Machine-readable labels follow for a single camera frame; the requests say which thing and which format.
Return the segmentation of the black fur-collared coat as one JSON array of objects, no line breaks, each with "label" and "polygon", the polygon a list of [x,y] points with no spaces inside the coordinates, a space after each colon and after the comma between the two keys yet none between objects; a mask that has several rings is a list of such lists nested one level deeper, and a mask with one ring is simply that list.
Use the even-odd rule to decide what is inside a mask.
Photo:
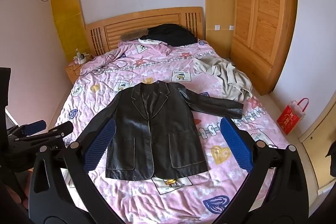
[{"label": "black fur-collared coat", "polygon": [[120,39],[123,42],[136,39],[157,40],[173,47],[187,46],[198,42],[198,38],[192,32],[173,23],[129,31],[122,34]]}]

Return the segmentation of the wooden wardrobe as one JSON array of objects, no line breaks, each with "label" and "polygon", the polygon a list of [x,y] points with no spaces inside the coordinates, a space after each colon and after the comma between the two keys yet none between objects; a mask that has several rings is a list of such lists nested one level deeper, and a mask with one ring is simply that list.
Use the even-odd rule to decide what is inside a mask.
[{"label": "wooden wardrobe", "polygon": [[235,0],[231,60],[261,95],[272,92],[293,37],[298,0]]}]

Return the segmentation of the wooden slatted headboard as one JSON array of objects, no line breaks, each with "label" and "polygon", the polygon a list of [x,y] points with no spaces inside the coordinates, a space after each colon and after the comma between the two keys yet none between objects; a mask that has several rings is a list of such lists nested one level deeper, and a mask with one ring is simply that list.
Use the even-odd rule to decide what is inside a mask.
[{"label": "wooden slatted headboard", "polygon": [[118,47],[121,35],[174,23],[191,31],[197,38],[205,38],[205,18],[201,7],[173,7],[133,12],[103,19],[85,26],[90,51],[100,56]]}]

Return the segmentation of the wooden nightstand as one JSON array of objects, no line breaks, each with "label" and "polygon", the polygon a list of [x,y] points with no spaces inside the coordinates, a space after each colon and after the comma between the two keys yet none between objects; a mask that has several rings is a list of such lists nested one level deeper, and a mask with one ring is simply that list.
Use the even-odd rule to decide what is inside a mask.
[{"label": "wooden nightstand", "polygon": [[73,60],[65,67],[66,74],[72,85],[75,84],[76,80],[80,76],[81,67],[93,58],[91,53],[84,53],[83,56],[84,57],[80,59],[78,56],[74,56]]}]

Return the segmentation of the black leather jacket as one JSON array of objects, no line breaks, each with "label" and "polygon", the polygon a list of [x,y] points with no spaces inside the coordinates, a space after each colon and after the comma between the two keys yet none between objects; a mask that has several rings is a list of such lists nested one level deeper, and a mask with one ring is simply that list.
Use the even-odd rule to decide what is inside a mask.
[{"label": "black leather jacket", "polygon": [[105,175],[125,181],[184,178],[208,170],[194,112],[238,119],[240,102],[207,97],[180,83],[140,83],[118,92],[83,132],[107,118],[116,132],[105,150]]}]

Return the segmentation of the beige crumpled garment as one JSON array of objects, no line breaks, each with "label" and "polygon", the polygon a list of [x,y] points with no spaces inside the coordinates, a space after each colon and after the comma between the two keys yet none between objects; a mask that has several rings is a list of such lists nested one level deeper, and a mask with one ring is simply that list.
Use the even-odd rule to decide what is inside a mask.
[{"label": "beige crumpled garment", "polygon": [[244,102],[253,97],[252,82],[248,76],[226,59],[214,56],[194,58],[194,69],[214,76],[224,99]]}]

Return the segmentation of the red paper gift bag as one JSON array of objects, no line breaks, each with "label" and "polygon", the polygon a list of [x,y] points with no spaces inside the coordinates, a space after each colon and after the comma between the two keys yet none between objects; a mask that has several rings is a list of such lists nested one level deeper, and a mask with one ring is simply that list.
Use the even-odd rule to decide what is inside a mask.
[{"label": "red paper gift bag", "polygon": [[305,110],[308,105],[309,98],[305,97],[299,101],[293,100],[286,106],[277,119],[277,124],[285,135],[288,135],[305,116]]}]

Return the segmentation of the pink patterned bed quilt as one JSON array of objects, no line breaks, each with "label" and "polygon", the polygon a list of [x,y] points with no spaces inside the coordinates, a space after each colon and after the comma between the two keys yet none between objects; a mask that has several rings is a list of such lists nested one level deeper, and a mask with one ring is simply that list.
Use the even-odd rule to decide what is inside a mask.
[{"label": "pink patterned bed quilt", "polygon": [[202,40],[123,42],[80,69],[56,124],[72,122],[69,145],[97,114],[116,121],[89,176],[126,223],[209,223],[225,211],[247,172],[222,136],[224,116],[255,141],[288,146],[249,81],[225,87],[201,67],[216,57]]}]

